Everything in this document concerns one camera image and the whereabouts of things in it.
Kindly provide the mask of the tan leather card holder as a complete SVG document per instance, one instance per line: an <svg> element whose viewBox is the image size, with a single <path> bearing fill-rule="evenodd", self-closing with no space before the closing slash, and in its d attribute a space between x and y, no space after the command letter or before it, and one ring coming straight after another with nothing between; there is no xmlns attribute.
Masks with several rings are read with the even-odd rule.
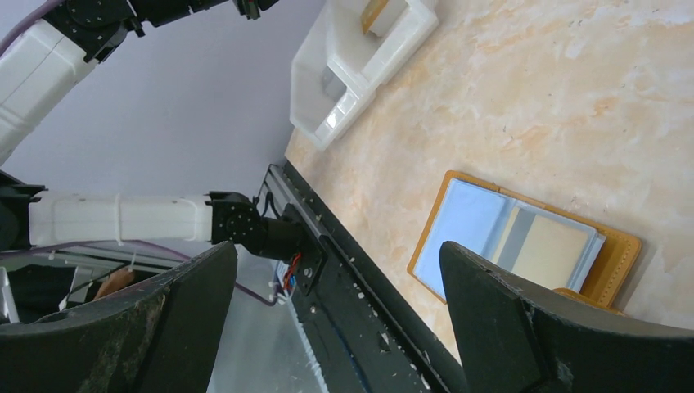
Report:
<svg viewBox="0 0 694 393"><path fill-rule="evenodd" d="M441 302L446 296L439 249L446 241L606 310L642 249L632 234L452 170L444 176L407 267Z"/></svg>

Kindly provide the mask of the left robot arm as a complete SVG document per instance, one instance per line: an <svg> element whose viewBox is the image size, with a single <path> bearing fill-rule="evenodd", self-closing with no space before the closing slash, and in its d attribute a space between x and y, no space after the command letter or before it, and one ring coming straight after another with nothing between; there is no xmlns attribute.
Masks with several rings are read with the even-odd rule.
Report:
<svg viewBox="0 0 694 393"><path fill-rule="evenodd" d="M214 6L211 1L46 1L1 41L1 157L8 159L49 112L127 38ZM231 242L251 254L296 261L308 234L266 216L237 192L203 196L86 196L1 177L1 250L155 239Z"/></svg>

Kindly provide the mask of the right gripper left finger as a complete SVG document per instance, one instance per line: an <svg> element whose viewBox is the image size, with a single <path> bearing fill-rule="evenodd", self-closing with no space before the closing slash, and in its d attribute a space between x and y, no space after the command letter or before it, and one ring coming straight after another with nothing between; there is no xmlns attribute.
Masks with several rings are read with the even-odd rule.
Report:
<svg viewBox="0 0 694 393"><path fill-rule="evenodd" d="M164 273L1 328L4 392L204 392L237 276L225 242Z"/></svg>

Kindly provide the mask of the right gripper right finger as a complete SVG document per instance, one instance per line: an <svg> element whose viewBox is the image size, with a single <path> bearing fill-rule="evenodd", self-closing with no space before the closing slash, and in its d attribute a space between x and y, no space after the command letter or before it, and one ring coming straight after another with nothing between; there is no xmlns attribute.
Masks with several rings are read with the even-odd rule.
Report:
<svg viewBox="0 0 694 393"><path fill-rule="evenodd" d="M690 392L693 332L586 305L456 242L439 250L469 392Z"/></svg>

